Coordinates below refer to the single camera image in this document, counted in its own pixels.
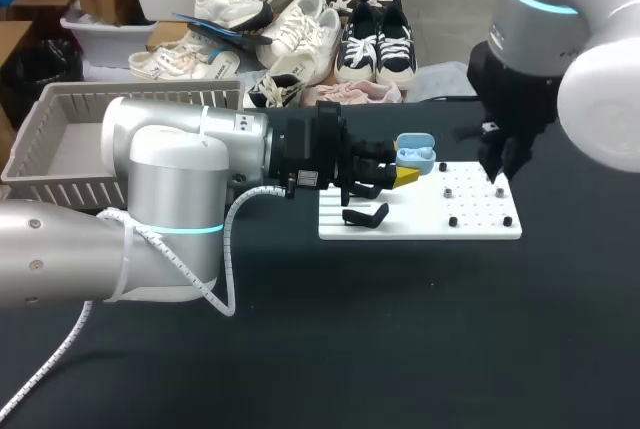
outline cable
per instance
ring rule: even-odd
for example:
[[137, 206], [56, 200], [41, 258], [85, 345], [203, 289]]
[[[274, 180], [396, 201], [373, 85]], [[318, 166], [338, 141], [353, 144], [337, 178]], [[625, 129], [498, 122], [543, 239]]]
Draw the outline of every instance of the cable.
[[56, 352], [53, 353], [49, 360], [45, 362], [40, 369], [38, 369], [38, 372], [31, 376], [31, 379], [29, 379], [26, 384], [22, 386], [22, 388], [16, 393], [16, 395], [13, 396], [11, 400], [5, 404], [2, 410], [0, 410], [0, 423], [2, 423], [2, 421], [9, 415], [9, 413], [20, 403], [22, 399], [24, 399], [29, 391], [33, 389], [38, 382], [40, 382], [40, 379], [42, 379], [47, 374], [47, 372], [51, 370], [54, 364], [58, 362], [58, 360], [64, 355], [64, 353], [67, 352], [67, 350], [71, 347], [71, 344], [73, 344], [73, 341], [76, 340], [78, 334], [80, 334], [80, 331], [89, 318], [89, 314], [91, 313], [91, 306], [93, 306], [93, 302], [84, 302], [84, 306], [82, 306], [82, 311], [80, 312], [80, 317], [78, 318], [76, 325], [73, 326], [73, 329], [71, 329], [71, 332], [64, 340], [64, 342], [60, 345], [60, 347], [58, 347], [58, 349], [56, 349]]
[[224, 269], [227, 282], [227, 304], [218, 299], [209, 289], [205, 286], [198, 276], [196, 276], [191, 270], [182, 262], [182, 260], [162, 241], [160, 235], [153, 232], [149, 227], [134, 220], [127, 212], [120, 211], [119, 209], [107, 209], [98, 214], [100, 219], [114, 220], [121, 222], [122, 224], [131, 224], [134, 230], [140, 234], [149, 244], [155, 247], [160, 253], [173, 264], [180, 273], [191, 283], [193, 287], [198, 289], [204, 298], [209, 303], [220, 311], [223, 315], [231, 317], [236, 312], [236, 291], [233, 282], [233, 264], [231, 262], [231, 228], [233, 227], [233, 219], [235, 218], [238, 209], [247, 200], [255, 196], [270, 195], [285, 197], [285, 190], [281, 187], [275, 186], [260, 186], [250, 189], [242, 194], [229, 208], [227, 218], [224, 222], [224, 233], [222, 240], [224, 243]]
[[[233, 219], [240, 209], [240, 206], [244, 204], [246, 201], [255, 196], [261, 195], [269, 195], [269, 196], [278, 196], [285, 197], [285, 190], [281, 187], [276, 186], [260, 186], [253, 188], [244, 194], [242, 194], [229, 208], [229, 212], [227, 213], [227, 217], [224, 222], [224, 233], [223, 233], [223, 243], [224, 243], [224, 269], [227, 281], [227, 299], [229, 306], [225, 306], [220, 299], [218, 299], [207, 287], [204, 283], [198, 279], [198, 277], [189, 270], [187, 266], [180, 260], [175, 253], [167, 247], [167, 245], [162, 242], [160, 236], [155, 232], [151, 231], [144, 224], [140, 224], [135, 221], [127, 212], [120, 211], [118, 209], [107, 209], [98, 214], [98, 218], [106, 219], [106, 220], [115, 220], [121, 222], [122, 224], [131, 223], [138, 234], [140, 234], [149, 244], [151, 244], [154, 248], [160, 251], [160, 253], [169, 260], [187, 280], [198, 289], [204, 298], [211, 303], [213, 307], [218, 309], [222, 314], [227, 317], [233, 316], [236, 312], [236, 291], [235, 285], [233, 282], [233, 266], [231, 263], [231, 229], [233, 227]], [[31, 389], [51, 370], [56, 362], [64, 355], [65, 352], [71, 347], [71, 344], [76, 340], [78, 334], [84, 327], [87, 319], [89, 318], [89, 314], [91, 312], [91, 307], [93, 305], [92, 301], [85, 301], [84, 306], [82, 307], [82, 312], [80, 312], [80, 317], [76, 322], [73, 329], [64, 340], [64, 342], [60, 345], [60, 347], [53, 353], [53, 355], [49, 358], [44, 365], [38, 369], [31, 379], [27, 381], [27, 383], [22, 386], [22, 388], [16, 393], [15, 396], [11, 398], [11, 400], [5, 404], [5, 406], [0, 410], [0, 423], [9, 415], [9, 413], [20, 403], [22, 399], [29, 393]]]
[[425, 99], [425, 101], [442, 101], [442, 102], [477, 102], [478, 96], [436, 96]]

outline gray plastic basket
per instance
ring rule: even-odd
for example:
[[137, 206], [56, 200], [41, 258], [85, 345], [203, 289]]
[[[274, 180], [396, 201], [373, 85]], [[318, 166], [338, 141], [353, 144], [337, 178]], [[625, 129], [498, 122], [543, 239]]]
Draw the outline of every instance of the gray plastic basket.
[[102, 119], [120, 96], [242, 110], [237, 80], [48, 85], [22, 124], [2, 181], [12, 199], [72, 209], [126, 207], [126, 185], [100, 157]]

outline black table surface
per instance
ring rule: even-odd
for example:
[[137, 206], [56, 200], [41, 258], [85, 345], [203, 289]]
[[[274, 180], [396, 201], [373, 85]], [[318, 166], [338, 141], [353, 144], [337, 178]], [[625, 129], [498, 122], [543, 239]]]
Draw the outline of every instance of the black table surface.
[[[449, 161], [473, 160], [477, 142], [451, 130], [482, 117], [343, 112], [363, 137], [431, 132]], [[98, 304], [5, 427], [637, 428], [640, 176], [555, 125], [512, 190], [523, 236], [508, 242], [322, 241], [317, 194], [253, 199], [234, 225], [235, 317], [203, 300]], [[0, 310], [0, 400], [79, 311]]]

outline yellow object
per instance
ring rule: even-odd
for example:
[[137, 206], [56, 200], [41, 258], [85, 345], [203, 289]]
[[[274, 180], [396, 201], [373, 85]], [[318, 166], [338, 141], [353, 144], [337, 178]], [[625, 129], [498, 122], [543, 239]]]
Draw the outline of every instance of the yellow object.
[[413, 169], [411, 167], [396, 167], [396, 182], [393, 183], [393, 188], [405, 186], [416, 182], [420, 177], [420, 169]]

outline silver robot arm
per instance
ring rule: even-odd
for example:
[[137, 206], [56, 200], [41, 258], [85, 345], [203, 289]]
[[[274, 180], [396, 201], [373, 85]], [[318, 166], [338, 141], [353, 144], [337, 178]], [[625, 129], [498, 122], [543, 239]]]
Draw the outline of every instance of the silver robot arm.
[[[227, 223], [238, 203], [253, 195], [292, 199], [297, 188], [331, 183], [342, 189], [346, 206], [350, 194], [375, 198], [420, 175], [420, 169], [396, 170], [393, 140], [353, 140], [332, 103], [318, 105], [310, 120], [289, 119], [274, 133], [264, 114], [118, 98], [105, 114], [101, 151], [105, 168], [126, 187], [128, 214], [109, 213], [122, 219], [116, 222], [45, 203], [1, 203], [0, 305], [178, 302], [204, 295], [231, 315], [231, 293], [224, 307], [206, 292], [220, 274], [223, 252], [223, 274], [233, 290], [230, 235], [223, 235], [232, 191], [249, 190], [233, 203]], [[279, 187], [256, 188], [265, 178]], [[386, 215], [378, 212], [345, 210], [343, 218], [377, 227]], [[161, 240], [197, 279], [140, 229]]]
[[498, 0], [469, 80], [500, 131], [479, 153], [512, 177], [558, 116], [607, 166], [640, 172], [640, 0]]

